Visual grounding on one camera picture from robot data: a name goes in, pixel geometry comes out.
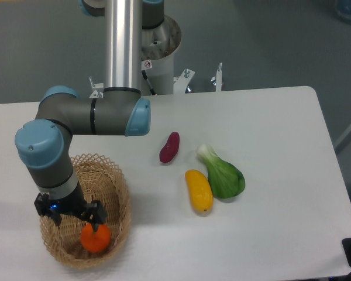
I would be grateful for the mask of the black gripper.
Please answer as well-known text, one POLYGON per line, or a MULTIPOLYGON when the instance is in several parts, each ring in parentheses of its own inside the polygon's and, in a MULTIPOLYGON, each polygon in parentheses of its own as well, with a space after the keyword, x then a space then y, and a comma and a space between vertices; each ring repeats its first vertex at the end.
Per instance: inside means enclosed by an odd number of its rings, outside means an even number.
POLYGON ((80 217, 88 222, 97 232, 106 222, 108 213, 100 200, 87 203, 76 174, 72 174, 64 183, 53 188, 39 187, 34 205, 41 217, 50 218, 55 226, 61 224, 61 215, 80 217))

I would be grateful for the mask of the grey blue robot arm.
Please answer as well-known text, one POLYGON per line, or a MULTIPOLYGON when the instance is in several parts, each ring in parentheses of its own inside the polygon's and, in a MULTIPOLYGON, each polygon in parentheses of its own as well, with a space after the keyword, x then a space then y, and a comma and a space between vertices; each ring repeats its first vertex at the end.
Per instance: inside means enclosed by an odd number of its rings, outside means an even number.
POLYGON ((106 72, 101 98, 81 98, 64 86, 49 88, 34 120, 15 135, 19 157, 39 189, 35 207, 56 225, 70 215, 97 230, 107 213, 86 202, 68 151, 74 135, 142 136, 150 129, 150 103, 141 96, 142 31, 164 22, 163 1, 80 1, 106 23, 106 72))

